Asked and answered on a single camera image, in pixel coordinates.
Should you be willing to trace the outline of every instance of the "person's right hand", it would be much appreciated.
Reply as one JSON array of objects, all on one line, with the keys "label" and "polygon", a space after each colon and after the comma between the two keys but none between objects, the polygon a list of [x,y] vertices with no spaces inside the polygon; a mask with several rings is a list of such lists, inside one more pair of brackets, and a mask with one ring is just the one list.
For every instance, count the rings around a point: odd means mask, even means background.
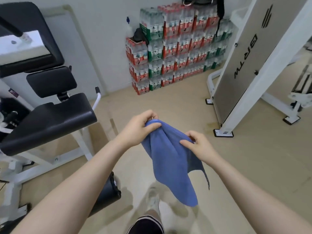
[{"label": "person's right hand", "polygon": [[183,139],[180,140],[180,144],[190,149],[201,161],[211,166],[218,158],[220,158],[220,155],[214,150],[205,135],[193,130],[190,130],[185,134],[195,143]]}]

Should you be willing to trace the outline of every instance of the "floor stain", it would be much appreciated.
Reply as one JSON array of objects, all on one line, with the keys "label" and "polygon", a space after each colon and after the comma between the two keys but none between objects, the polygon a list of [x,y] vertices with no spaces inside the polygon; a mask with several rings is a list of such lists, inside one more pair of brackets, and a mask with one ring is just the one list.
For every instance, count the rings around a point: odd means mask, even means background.
[{"label": "floor stain", "polygon": [[203,128],[205,134],[213,134],[214,129],[219,129],[220,125],[218,122],[207,123]]},{"label": "floor stain", "polygon": [[308,177],[304,182],[301,183],[300,187],[293,191],[293,194],[296,193],[301,187],[303,187],[306,183],[311,180],[311,177]]}]

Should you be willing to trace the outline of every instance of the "white sneaker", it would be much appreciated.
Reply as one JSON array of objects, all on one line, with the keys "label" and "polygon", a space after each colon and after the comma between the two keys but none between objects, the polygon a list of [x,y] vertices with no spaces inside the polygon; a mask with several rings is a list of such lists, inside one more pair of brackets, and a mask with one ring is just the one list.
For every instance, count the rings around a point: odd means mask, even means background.
[{"label": "white sneaker", "polygon": [[160,198],[157,189],[155,187],[151,187],[146,197],[147,211],[153,209],[160,216],[159,201]]}]

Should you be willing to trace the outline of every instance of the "leg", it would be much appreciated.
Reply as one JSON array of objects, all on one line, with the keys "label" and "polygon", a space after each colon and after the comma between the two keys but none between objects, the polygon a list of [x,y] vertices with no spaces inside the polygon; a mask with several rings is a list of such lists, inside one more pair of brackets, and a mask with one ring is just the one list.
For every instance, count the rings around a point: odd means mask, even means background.
[{"label": "leg", "polygon": [[147,195],[147,211],[136,220],[127,234],[149,233],[164,234],[159,212],[159,194],[156,188],[150,188]]}]

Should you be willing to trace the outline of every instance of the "black cushion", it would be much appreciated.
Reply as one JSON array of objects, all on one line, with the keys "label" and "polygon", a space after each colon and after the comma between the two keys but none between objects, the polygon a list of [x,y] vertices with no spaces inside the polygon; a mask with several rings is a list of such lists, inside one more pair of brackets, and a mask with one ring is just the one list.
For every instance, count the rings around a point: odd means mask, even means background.
[{"label": "black cushion", "polygon": [[29,74],[27,82],[40,98],[75,89],[77,83],[66,66]]},{"label": "black cushion", "polygon": [[[22,32],[38,30],[44,45],[52,53],[25,61],[0,66],[0,78],[20,72],[36,72],[64,64],[64,58],[40,10],[32,2],[12,2],[0,4],[0,15]],[[11,35],[0,26],[0,37]]]},{"label": "black cushion", "polygon": [[35,148],[97,121],[84,93],[75,94],[59,103],[36,107],[0,143],[1,151],[13,156]]}]

